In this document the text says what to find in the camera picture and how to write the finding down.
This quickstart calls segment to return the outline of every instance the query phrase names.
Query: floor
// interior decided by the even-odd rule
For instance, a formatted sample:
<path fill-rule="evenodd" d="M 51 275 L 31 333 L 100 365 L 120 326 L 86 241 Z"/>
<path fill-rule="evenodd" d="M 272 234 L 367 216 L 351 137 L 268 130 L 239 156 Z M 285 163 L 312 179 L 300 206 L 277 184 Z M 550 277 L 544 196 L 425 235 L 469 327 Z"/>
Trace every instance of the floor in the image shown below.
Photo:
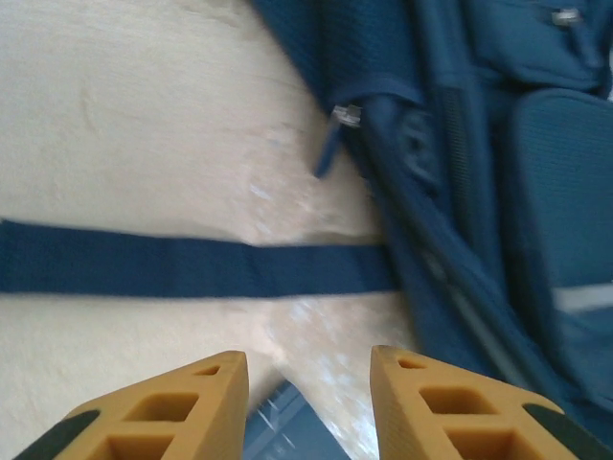
<path fill-rule="evenodd" d="M 254 244 L 371 242 L 346 157 L 246 0 L 9 0 L 0 216 Z M 376 457 L 372 345 L 412 347 L 397 295 L 283 301 L 0 296 L 0 458 L 76 405 L 214 353 L 251 405 L 285 376 L 354 459 Z"/>

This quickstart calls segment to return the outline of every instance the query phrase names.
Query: metal zipper slider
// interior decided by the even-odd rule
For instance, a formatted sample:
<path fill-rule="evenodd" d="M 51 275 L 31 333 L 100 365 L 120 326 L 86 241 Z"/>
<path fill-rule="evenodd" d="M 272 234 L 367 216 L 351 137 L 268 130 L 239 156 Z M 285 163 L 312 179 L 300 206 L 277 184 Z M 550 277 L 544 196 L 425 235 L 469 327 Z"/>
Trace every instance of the metal zipper slider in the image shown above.
<path fill-rule="evenodd" d="M 552 12 L 552 22 L 558 27 L 568 29 L 575 49 L 588 68 L 594 70 L 602 68 L 602 58 L 598 53 L 592 31 L 585 24 L 581 11 L 577 8 L 555 10 Z"/>
<path fill-rule="evenodd" d="M 362 108 L 357 105 L 335 105 L 329 117 L 328 135 L 315 169 L 315 176 L 324 177 L 332 165 L 341 142 L 341 127 L 360 127 Z"/>
<path fill-rule="evenodd" d="M 362 108 L 357 105 L 348 105 L 346 107 L 335 105 L 332 110 L 332 116 L 336 118 L 338 123 L 346 127 L 360 127 Z"/>
<path fill-rule="evenodd" d="M 575 23 L 582 22 L 583 16 L 576 8 L 564 8 L 552 12 L 552 21 L 559 27 L 570 27 Z"/>

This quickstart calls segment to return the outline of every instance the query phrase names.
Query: blue strap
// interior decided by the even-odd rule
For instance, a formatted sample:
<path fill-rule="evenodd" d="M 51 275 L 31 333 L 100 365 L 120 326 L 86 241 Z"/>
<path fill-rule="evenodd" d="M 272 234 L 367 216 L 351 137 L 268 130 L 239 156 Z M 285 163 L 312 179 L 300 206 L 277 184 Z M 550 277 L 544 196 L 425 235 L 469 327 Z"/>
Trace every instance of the blue strap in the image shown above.
<path fill-rule="evenodd" d="M 395 289 L 382 245 L 255 247 L 0 224 L 0 292 L 274 298 Z"/>

